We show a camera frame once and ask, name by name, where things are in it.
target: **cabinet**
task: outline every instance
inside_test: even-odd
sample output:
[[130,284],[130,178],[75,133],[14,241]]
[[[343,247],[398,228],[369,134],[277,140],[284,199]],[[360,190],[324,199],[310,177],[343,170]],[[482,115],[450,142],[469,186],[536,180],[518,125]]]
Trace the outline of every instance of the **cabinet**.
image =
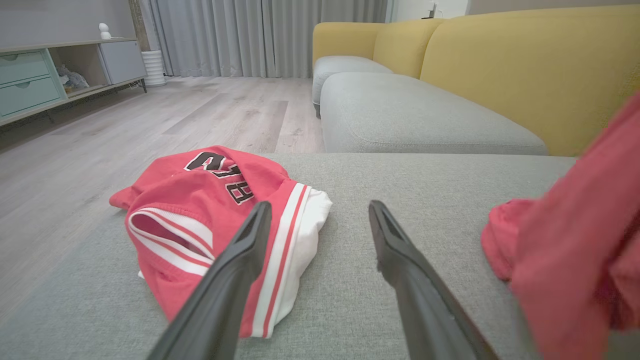
[[[65,65],[89,87],[63,87],[56,68]],[[0,125],[147,75],[135,38],[0,49]]]

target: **wooden floor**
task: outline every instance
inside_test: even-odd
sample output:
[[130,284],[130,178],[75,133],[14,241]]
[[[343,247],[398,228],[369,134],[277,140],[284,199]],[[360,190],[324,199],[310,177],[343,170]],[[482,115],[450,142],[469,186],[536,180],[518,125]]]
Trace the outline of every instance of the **wooden floor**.
[[153,159],[211,145],[324,152],[311,80],[175,78],[0,128],[0,322]]

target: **white plant pot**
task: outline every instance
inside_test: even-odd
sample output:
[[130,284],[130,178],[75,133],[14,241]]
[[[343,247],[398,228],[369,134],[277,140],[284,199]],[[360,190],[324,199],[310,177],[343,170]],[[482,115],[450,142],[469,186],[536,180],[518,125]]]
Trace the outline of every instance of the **white plant pot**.
[[145,68],[147,69],[145,84],[151,87],[166,85],[164,67],[162,64],[162,52],[160,50],[155,50],[141,51],[141,53],[142,61],[145,63]]

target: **gray seat cushion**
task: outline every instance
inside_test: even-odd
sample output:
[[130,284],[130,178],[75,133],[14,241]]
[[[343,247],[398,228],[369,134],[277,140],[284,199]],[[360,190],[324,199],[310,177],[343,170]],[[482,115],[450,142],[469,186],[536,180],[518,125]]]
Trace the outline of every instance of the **gray seat cushion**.
[[[376,271],[367,205],[385,202],[502,359],[537,359],[515,299],[480,245],[489,210],[540,196],[571,158],[458,154],[272,154],[334,205],[296,304],[236,359],[408,359],[393,289]],[[0,358],[144,359],[166,327],[136,276],[124,214],[98,227],[7,321]],[[635,349],[629,344],[635,339]],[[613,337],[638,354],[640,341]]]
[[336,74],[321,97],[327,152],[546,155],[540,138],[472,101],[397,74]]
[[393,74],[386,66],[359,56],[324,56],[314,65],[313,103],[320,104],[320,93],[327,78],[338,72],[382,72]]

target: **sheer curtain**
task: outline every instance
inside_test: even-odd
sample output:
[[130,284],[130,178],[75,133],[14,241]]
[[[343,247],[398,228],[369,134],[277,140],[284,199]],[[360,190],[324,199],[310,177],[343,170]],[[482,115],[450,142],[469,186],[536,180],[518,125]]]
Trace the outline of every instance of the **sheer curtain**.
[[151,0],[167,75],[311,76],[313,28],[384,22],[387,0]]

